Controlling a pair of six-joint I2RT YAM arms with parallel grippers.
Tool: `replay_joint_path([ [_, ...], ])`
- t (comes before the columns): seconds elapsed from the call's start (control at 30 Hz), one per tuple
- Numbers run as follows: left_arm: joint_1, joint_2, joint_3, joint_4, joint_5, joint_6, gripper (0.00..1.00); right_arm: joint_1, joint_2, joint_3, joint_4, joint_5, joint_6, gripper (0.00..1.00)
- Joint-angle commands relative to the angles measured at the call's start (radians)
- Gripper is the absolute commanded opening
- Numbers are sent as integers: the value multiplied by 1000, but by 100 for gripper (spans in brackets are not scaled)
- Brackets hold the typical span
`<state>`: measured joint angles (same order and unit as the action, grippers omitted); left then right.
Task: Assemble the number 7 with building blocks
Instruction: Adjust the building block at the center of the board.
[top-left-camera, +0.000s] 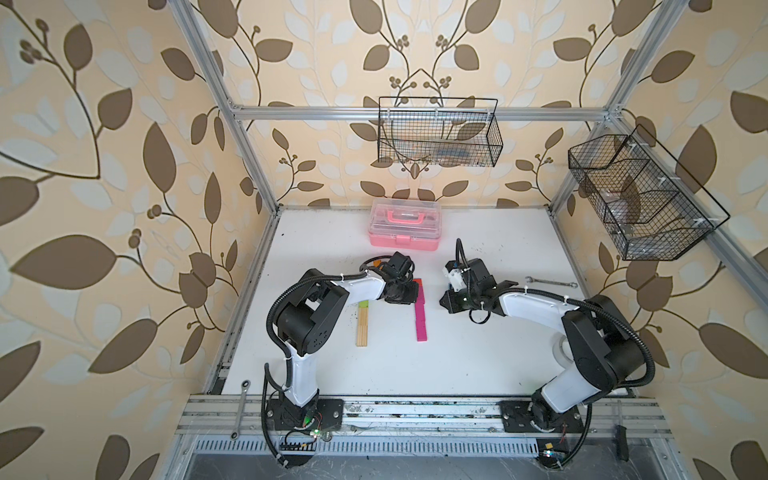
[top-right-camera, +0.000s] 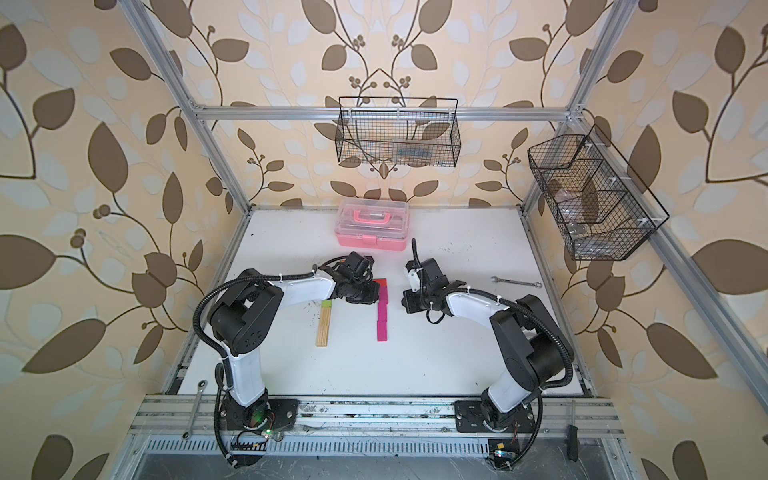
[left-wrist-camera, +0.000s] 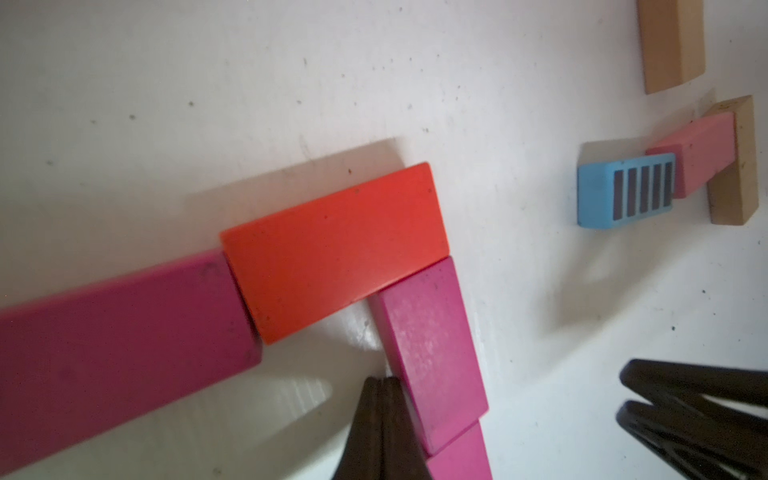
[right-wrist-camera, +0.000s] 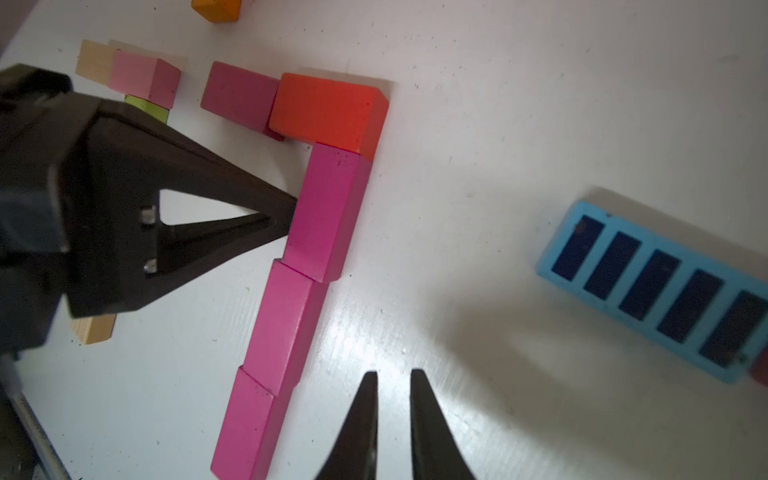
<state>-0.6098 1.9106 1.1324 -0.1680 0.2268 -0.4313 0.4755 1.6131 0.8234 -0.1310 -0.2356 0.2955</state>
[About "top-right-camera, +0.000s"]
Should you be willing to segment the wooden block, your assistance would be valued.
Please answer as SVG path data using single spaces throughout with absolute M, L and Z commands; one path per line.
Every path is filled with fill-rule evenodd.
M 319 323 L 319 327 L 321 329 L 328 329 L 330 327 L 331 311 L 332 309 L 327 306 L 324 306 L 321 308 L 320 323 Z
M 318 328 L 315 345 L 317 347 L 327 347 L 328 340 L 329 340 L 329 327 L 326 325 L 321 325 Z

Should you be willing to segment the magenta block bottom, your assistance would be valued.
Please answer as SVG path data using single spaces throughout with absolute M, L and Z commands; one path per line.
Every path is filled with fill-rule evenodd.
M 388 328 L 385 321 L 377 322 L 377 341 L 386 342 L 388 340 Z

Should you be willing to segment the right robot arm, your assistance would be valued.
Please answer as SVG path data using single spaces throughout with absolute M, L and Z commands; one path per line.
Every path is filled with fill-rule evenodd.
M 406 312 L 423 312 L 432 325 L 448 317 L 468 319 L 494 334 L 505 371 L 481 394 L 487 428 L 508 428 L 513 415 L 539 401 L 544 391 L 571 383 L 573 348 L 539 297 L 508 300 L 463 281 L 449 281 L 436 260 L 419 258 L 416 240 L 411 241 L 411 251 L 413 259 L 406 263 L 410 288 L 402 298 Z

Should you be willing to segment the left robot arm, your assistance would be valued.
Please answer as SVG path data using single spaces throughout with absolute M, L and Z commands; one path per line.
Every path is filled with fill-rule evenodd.
M 193 312 L 195 335 L 215 350 L 223 369 L 223 390 L 241 407 L 266 401 L 260 346 L 282 307 L 341 299 L 372 305 L 380 285 L 374 259 L 351 252 L 300 274 L 267 275 L 246 269 L 205 294 Z

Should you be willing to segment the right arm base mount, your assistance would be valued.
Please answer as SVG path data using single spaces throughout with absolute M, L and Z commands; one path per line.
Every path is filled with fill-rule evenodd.
M 459 433 L 532 433 L 536 423 L 530 408 L 516 407 L 510 412 L 498 413 L 490 402 L 481 400 L 457 400 L 453 407 Z

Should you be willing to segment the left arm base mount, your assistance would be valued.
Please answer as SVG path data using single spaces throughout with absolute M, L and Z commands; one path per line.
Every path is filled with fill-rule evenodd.
M 298 417 L 299 400 L 271 398 L 244 407 L 226 397 L 217 413 L 220 429 L 229 437 L 226 445 L 234 450 L 255 449 L 267 441 L 281 442 Z

